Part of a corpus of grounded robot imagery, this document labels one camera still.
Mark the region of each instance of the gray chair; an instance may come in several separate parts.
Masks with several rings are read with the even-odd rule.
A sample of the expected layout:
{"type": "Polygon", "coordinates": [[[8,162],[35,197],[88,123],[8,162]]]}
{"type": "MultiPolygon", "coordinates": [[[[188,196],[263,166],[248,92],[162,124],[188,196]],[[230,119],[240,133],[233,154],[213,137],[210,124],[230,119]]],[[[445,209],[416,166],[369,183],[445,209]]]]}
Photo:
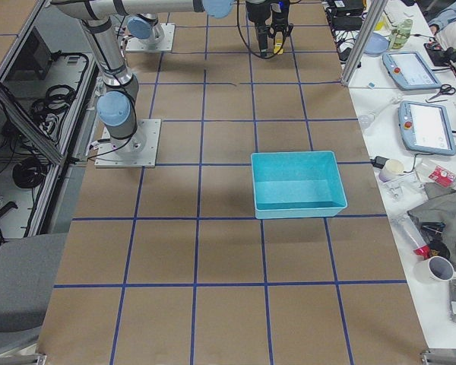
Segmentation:
{"type": "Polygon", "coordinates": [[[32,236],[0,248],[0,354],[39,337],[66,236],[32,236]]]}

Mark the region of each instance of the coffee mug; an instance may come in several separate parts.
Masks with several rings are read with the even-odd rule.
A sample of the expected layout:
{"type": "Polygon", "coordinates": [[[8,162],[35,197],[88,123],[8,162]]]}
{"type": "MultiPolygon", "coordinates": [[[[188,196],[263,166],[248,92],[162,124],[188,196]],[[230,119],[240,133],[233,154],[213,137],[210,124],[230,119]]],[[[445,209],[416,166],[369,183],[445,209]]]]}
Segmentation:
{"type": "Polygon", "coordinates": [[[413,273],[416,279],[424,284],[442,283],[456,279],[453,265],[441,256],[433,256],[418,262],[413,268],[413,273]]]}
{"type": "Polygon", "coordinates": [[[404,165],[399,160],[387,160],[382,170],[378,174],[378,178],[386,183],[387,181],[397,179],[404,173],[404,165]]]}

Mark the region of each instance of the blue plastic tray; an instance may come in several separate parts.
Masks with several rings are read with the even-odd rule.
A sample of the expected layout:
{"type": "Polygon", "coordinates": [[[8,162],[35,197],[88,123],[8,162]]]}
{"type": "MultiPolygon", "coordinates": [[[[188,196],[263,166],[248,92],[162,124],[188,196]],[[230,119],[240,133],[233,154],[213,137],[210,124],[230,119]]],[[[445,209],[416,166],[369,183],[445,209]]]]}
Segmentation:
{"type": "Polygon", "coordinates": [[[333,217],[347,199],[332,151],[252,154],[258,219],[333,217]]]}

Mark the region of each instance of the plastic bottle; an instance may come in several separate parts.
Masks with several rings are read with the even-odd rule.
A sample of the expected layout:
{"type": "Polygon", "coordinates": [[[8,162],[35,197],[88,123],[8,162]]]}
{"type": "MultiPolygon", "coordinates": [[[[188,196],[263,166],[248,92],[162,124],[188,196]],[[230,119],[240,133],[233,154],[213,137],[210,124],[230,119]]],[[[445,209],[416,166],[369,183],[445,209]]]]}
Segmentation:
{"type": "Polygon", "coordinates": [[[397,25],[397,28],[392,30],[390,35],[389,49],[400,49],[404,46],[410,37],[410,31],[412,30],[412,19],[406,19],[402,23],[397,25]]]}
{"type": "Polygon", "coordinates": [[[431,249],[427,246],[426,241],[424,241],[410,217],[407,214],[403,214],[394,222],[402,238],[412,247],[413,253],[428,259],[431,256],[431,249]]]}
{"type": "Polygon", "coordinates": [[[416,171],[418,174],[431,179],[434,183],[438,183],[443,188],[456,190],[456,174],[433,163],[431,160],[423,159],[422,162],[416,166],[416,171]]]}

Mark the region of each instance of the plastic container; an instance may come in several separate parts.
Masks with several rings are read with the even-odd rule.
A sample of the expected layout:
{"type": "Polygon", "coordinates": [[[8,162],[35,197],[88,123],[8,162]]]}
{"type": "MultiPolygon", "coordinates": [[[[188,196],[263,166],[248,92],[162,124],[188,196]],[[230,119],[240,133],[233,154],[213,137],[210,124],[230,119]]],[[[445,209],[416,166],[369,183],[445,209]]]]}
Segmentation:
{"type": "Polygon", "coordinates": [[[443,188],[456,190],[456,174],[433,163],[431,160],[423,159],[422,162],[416,166],[416,171],[419,175],[432,180],[443,188]]]}
{"type": "Polygon", "coordinates": [[[375,25],[375,30],[382,29],[384,25],[385,25],[385,19],[383,17],[380,17],[380,19],[378,19],[377,25],[375,25]]]}
{"type": "Polygon", "coordinates": [[[333,217],[347,207],[332,151],[252,154],[258,219],[333,217]]]}
{"type": "Polygon", "coordinates": [[[419,230],[406,214],[399,217],[396,221],[396,228],[401,236],[406,240],[413,250],[413,253],[428,259],[431,256],[431,249],[427,246],[419,230]]]}
{"type": "Polygon", "coordinates": [[[412,25],[412,19],[406,19],[402,23],[398,24],[397,28],[392,30],[390,35],[390,46],[388,48],[401,49],[410,37],[412,25]]]}
{"type": "Polygon", "coordinates": [[[372,36],[366,44],[365,50],[363,51],[369,56],[380,56],[383,52],[388,49],[388,40],[384,36],[378,33],[372,33],[372,36]]]}

